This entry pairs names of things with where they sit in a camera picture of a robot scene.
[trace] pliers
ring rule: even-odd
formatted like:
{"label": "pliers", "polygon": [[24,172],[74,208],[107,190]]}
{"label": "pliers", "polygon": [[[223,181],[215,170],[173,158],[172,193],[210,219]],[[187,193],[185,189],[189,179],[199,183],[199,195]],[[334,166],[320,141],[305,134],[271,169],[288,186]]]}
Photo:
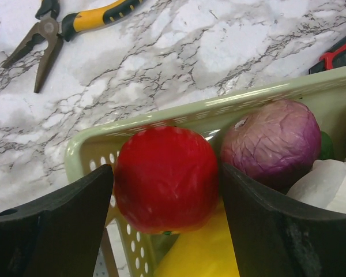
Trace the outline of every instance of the pliers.
{"label": "pliers", "polygon": [[103,8],[68,14],[61,23],[56,21],[60,12],[59,0],[42,0],[36,13],[40,22],[28,32],[12,55],[3,63],[9,68],[29,54],[36,44],[48,41],[48,47],[42,56],[37,70],[35,93],[39,93],[63,46],[63,40],[69,42],[77,33],[95,29],[118,21],[132,12],[143,0],[117,0]]}

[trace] plastic bin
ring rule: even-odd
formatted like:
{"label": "plastic bin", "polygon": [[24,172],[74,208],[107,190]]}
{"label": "plastic bin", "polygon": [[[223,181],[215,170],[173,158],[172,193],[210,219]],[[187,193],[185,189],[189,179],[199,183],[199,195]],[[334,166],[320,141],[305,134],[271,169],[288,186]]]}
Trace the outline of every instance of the plastic bin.
{"label": "plastic bin", "polygon": [[[334,141],[338,159],[344,158],[346,131],[346,67],[275,83],[265,87],[238,91],[180,107],[157,111],[116,121],[79,132],[67,147],[65,168],[73,182],[103,163],[114,164],[123,143],[133,134],[151,126],[177,125],[201,133],[220,149],[227,128],[252,109],[277,99],[294,99],[306,104],[314,113],[321,130]],[[116,219],[126,260],[132,277],[151,277],[175,237],[148,236],[133,230],[121,217],[112,199],[109,223]],[[110,277],[116,276],[115,261],[106,243],[101,248],[108,264]]]}

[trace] yellow vegetable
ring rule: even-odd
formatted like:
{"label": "yellow vegetable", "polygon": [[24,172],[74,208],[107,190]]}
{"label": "yellow vegetable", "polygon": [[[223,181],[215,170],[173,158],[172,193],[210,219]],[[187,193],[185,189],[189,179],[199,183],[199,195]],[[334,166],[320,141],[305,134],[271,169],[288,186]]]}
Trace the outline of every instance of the yellow vegetable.
{"label": "yellow vegetable", "polygon": [[223,203],[201,229],[181,234],[154,277],[239,277]]}

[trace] marble countertop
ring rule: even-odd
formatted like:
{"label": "marble countertop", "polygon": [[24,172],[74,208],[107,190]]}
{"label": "marble countertop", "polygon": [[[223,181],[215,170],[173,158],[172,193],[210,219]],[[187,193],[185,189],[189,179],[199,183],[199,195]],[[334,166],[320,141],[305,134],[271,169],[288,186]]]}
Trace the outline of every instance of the marble countertop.
{"label": "marble countertop", "polygon": [[[110,3],[60,2],[59,18]],[[0,212],[67,184],[63,154],[78,131],[307,74],[346,35],[346,0],[146,0],[65,43],[37,95],[45,43],[1,64],[38,7],[0,0]]]}

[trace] green plastic basket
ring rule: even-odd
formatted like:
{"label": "green plastic basket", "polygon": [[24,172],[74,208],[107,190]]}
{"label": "green plastic basket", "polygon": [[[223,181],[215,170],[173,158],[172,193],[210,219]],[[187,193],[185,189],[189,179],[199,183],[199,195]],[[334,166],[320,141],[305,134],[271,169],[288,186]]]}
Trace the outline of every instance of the green plastic basket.
{"label": "green plastic basket", "polygon": [[[218,153],[221,138],[231,124],[252,109],[277,99],[294,99],[306,104],[321,129],[333,139],[337,158],[344,158],[346,67],[86,129],[69,141],[66,150],[69,182],[103,163],[113,165],[130,136],[153,126],[177,125],[201,133]],[[131,276],[152,277],[175,237],[148,236],[133,230],[118,212],[114,198],[107,224],[113,219],[118,223]],[[108,239],[103,239],[101,248],[110,277],[118,276]]]}

